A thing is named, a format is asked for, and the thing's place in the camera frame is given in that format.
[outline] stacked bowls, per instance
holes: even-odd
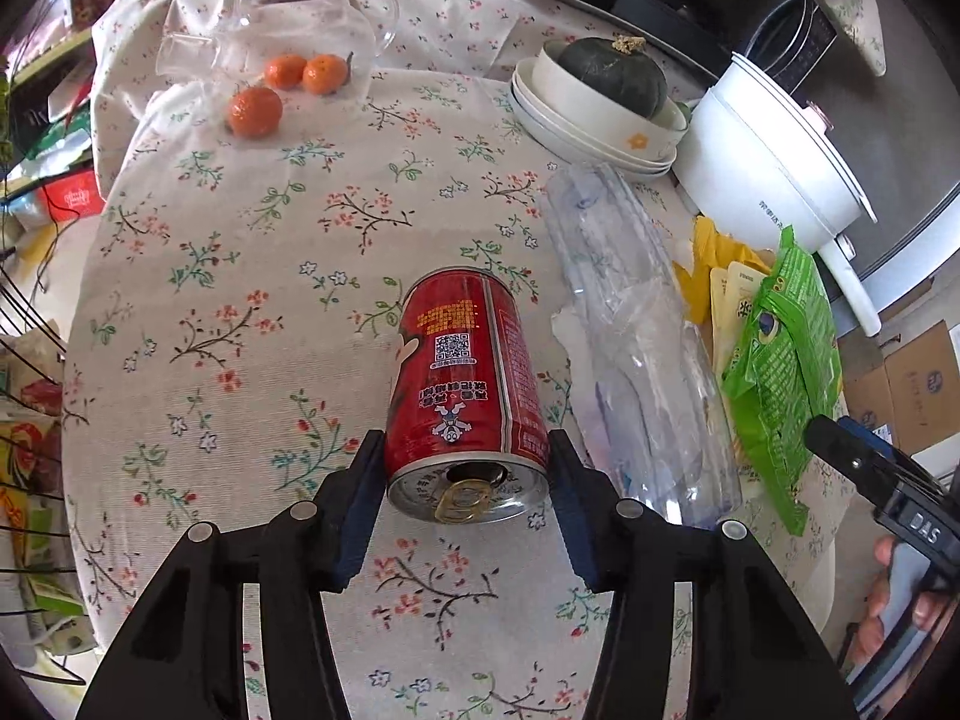
[[[557,64],[565,46],[550,41],[517,64],[511,93],[520,124],[566,162],[608,162],[632,181],[665,175],[688,129],[680,108],[668,99],[653,119],[627,110]]]

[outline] aluminum can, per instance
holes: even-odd
[[[517,305],[496,276],[435,271],[407,293],[387,417],[388,498],[411,517],[495,522],[546,495],[547,440]]]

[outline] plastic bag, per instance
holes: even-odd
[[[793,536],[803,536],[808,513],[795,500],[811,457],[803,429],[814,415],[832,416],[840,386],[827,292],[813,257],[794,244],[788,227],[724,372],[723,388],[744,451]]]
[[[562,170],[546,194],[610,442],[597,466],[670,522],[712,527],[740,505],[740,485],[707,352],[661,238],[609,165]]]

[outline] tangerine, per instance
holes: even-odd
[[[321,53],[306,63],[304,89],[313,95],[332,95],[347,83],[350,66],[333,53]]]
[[[244,89],[230,98],[227,126],[241,138],[264,138],[277,131],[283,116],[283,101],[263,86]]]
[[[275,56],[263,70],[263,81],[272,89],[293,89],[304,77],[306,59],[295,53]]]

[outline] pumpkin stem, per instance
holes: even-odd
[[[620,37],[613,41],[613,50],[629,56],[637,49],[642,49],[646,42],[646,38],[620,35]]]

